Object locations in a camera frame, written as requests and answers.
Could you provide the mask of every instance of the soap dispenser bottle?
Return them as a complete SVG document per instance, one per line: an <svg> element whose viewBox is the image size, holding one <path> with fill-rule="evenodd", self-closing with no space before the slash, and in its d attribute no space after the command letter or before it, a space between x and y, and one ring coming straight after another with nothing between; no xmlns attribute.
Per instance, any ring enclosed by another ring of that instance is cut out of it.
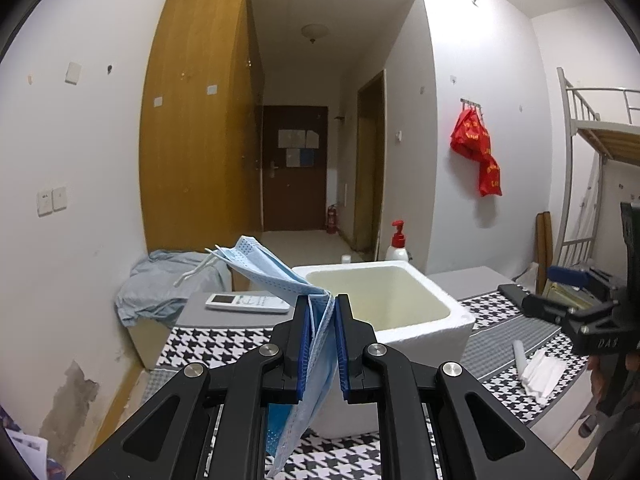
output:
<svg viewBox="0 0 640 480"><path fill-rule="evenodd" d="M385 260L401 260L403 262L408 262L409 254L404 248L406 239L404 237L404 234L402 233L402 228L404 227L404 221L396 220L391 225L396 228L396 232L391 238L391 245L386 250Z"/></svg>

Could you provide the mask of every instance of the wall outlet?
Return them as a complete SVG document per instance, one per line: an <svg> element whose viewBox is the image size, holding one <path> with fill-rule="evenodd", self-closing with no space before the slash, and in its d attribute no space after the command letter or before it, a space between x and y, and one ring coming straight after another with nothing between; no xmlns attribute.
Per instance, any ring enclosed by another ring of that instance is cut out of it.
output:
<svg viewBox="0 0 640 480"><path fill-rule="evenodd" d="M53 211L66 209L66 187L57 187L52 192Z"/></svg>
<svg viewBox="0 0 640 480"><path fill-rule="evenodd" d="M53 213L53 192L50 189L38 192L37 205L38 216L44 216Z"/></svg>

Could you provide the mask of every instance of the white tissue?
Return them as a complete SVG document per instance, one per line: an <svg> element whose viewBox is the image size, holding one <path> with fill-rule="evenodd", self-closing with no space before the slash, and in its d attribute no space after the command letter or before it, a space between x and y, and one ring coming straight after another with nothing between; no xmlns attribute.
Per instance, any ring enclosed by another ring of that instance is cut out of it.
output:
<svg viewBox="0 0 640 480"><path fill-rule="evenodd" d="M545 406L565 370L564 361L547 356L545 351L540 349L533 355L522 374L522 386L528 396L534 397L538 404Z"/></svg>

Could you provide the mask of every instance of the fire extinguisher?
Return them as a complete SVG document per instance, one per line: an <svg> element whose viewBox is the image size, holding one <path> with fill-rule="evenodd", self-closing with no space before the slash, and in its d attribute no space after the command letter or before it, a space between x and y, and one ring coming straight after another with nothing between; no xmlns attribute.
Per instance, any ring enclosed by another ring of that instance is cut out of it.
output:
<svg viewBox="0 0 640 480"><path fill-rule="evenodd" d="M330 235L335 235L338 232L338 209L335 204L326 210L326 231Z"/></svg>

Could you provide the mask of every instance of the door handle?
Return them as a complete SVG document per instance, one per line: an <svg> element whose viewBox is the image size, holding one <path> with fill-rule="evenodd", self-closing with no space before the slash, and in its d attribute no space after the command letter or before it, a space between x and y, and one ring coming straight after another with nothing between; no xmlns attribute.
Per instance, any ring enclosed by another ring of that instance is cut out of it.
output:
<svg viewBox="0 0 640 480"><path fill-rule="evenodd" d="M276 176L276 170L278 169L278 167L276 166L276 163L272 160L270 165L270 172L269 172L269 178L274 178Z"/></svg>

